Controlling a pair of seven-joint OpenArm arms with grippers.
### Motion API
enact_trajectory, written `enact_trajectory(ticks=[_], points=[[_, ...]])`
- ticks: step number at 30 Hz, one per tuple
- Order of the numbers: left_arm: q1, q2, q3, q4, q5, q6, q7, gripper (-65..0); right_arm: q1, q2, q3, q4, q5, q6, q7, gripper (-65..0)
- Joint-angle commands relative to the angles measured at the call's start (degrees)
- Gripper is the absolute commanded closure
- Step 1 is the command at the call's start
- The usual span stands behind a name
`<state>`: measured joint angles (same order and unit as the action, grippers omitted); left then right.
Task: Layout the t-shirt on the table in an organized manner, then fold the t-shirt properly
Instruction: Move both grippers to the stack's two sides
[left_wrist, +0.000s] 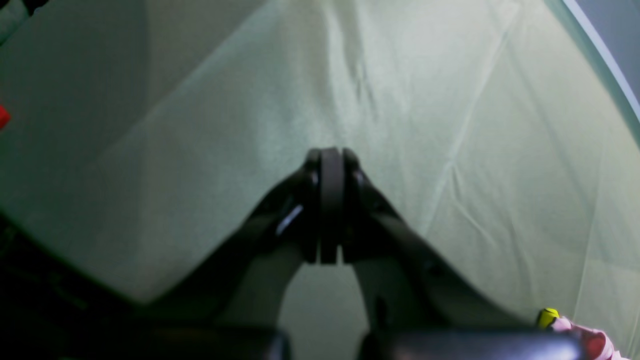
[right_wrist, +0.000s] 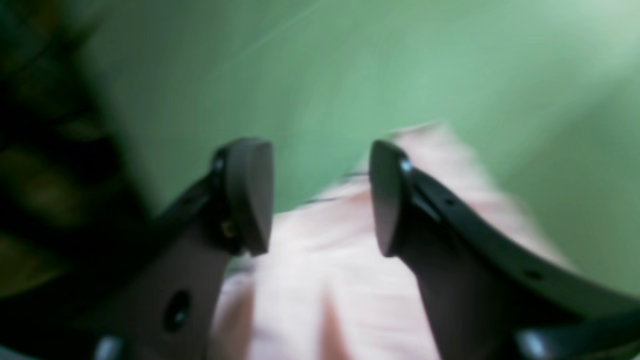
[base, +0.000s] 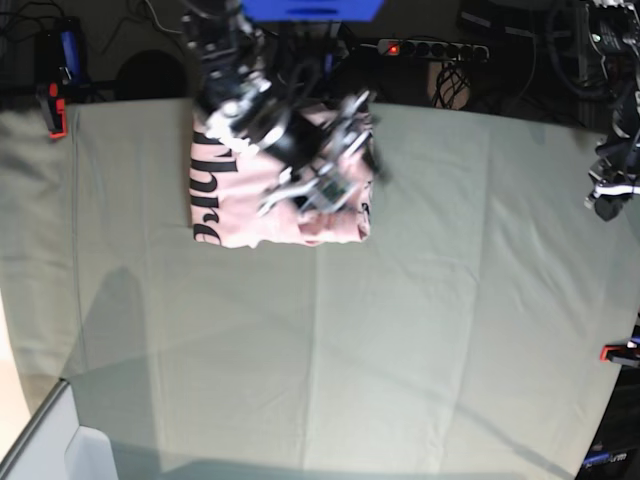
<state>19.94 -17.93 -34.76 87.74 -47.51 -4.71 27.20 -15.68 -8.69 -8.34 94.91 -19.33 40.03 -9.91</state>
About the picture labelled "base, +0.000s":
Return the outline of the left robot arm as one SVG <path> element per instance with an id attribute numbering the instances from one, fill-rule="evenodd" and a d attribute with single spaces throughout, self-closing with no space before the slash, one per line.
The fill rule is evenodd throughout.
<path id="1" fill-rule="evenodd" d="M 604 81 L 581 85 L 565 73 L 556 47 L 554 24 L 567 7 L 584 14 L 583 38 L 597 56 Z M 615 219 L 639 195 L 639 3 L 637 1 L 553 1 L 544 24 L 544 38 L 560 82 L 581 100 L 608 104 L 610 127 L 595 148 L 590 167 L 593 188 L 585 205 L 599 219 Z"/>

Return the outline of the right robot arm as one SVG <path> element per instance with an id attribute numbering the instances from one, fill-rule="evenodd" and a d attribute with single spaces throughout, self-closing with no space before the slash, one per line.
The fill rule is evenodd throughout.
<path id="1" fill-rule="evenodd" d="M 312 20 L 305 10 L 293 11 L 271 41 L 241 1 L 185 6 L 184 37 L 202 71 L 196 112 L 205 135 L 241 152 L 264 153 L 282 166 L 261 198 L 259 215 L 285 201 L 300 211 L 344 209 L 356 183 L 339 163 L 350 157 L 360 157 L 375 177 L 385 174 L 368 113 L 373 92 L 330 101 L 333 116 L 320 124 L 303 112 L 328 97 L 340 37 L 337 14 Z"/>

